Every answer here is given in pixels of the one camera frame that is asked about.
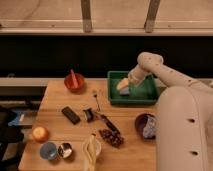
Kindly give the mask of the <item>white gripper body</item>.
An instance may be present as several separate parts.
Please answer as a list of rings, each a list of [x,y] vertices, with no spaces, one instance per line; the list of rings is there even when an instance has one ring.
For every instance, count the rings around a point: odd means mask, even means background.
[[[128,73],[128,80],[131,84],[139,86],[147,75],[148,72],[137,65]]]

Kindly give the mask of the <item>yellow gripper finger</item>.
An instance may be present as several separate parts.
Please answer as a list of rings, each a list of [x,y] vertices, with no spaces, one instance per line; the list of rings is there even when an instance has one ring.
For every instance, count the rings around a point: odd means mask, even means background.
[[[123,78],[122,80],[120,80],[116,86],[116,89],[118,91],[126,88],[129,85],[129,80],[127,78]]]

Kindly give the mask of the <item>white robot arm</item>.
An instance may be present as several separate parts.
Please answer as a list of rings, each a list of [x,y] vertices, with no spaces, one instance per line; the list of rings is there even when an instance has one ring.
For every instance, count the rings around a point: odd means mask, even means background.
[[[157,171],[210,171],[206,125],[213,117],[213,88],[163,64],[163,57],[142,52],[119,90],[154,74],[166,85],[157,101]]]

